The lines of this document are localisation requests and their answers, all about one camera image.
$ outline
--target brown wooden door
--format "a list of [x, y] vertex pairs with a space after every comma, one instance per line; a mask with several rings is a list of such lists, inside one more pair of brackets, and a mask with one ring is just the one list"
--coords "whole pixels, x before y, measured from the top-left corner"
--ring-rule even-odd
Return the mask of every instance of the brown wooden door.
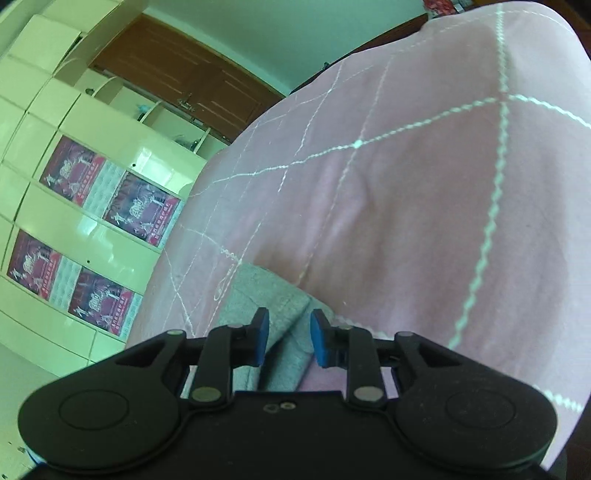
[[283, 98], [184, 34], [141, 16], [95, 60], [234, 140]]

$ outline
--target door handle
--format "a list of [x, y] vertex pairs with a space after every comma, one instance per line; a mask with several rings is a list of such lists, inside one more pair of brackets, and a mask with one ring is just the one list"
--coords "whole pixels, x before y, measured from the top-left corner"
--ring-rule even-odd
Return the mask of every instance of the door handle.
[[191, 105], [188, 101], [183, 100], [182, 98], [179, 98], [177, 100], [177, 104], [178, 104], [178, 106], [183, 107], [185, 110], [189, 110], [189, 112], [195, 111], [195, 108], [193, 107], [193, 105]]

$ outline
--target poster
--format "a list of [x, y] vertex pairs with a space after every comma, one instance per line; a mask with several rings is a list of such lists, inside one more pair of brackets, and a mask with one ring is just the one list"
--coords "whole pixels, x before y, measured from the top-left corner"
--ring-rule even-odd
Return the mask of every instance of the poster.
[[105, 157], [62, 137], [40, 182], [109, 223], [163, 247], [183, 202]]
[[157, 186], [126, 173], [103, 218], [159, 247], [180, 203]]
[[142, 296], [19, 231], [8, 276], [85, 322], [126, 338]]

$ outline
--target gray towel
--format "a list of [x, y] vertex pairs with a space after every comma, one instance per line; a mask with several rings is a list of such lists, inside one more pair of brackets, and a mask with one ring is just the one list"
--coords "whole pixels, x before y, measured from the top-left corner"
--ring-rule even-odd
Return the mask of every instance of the gray towel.
[[218, 325], [248, 324], [258, 307], [269, 309], [269, 341], [261, 368], [234, 370], [234, 390], [294, 391], [308, 367], [314, 348], [310, 314], [322, 309], [331, 321], [330, 308], [273, 272], [242, 264], [232, 282]]

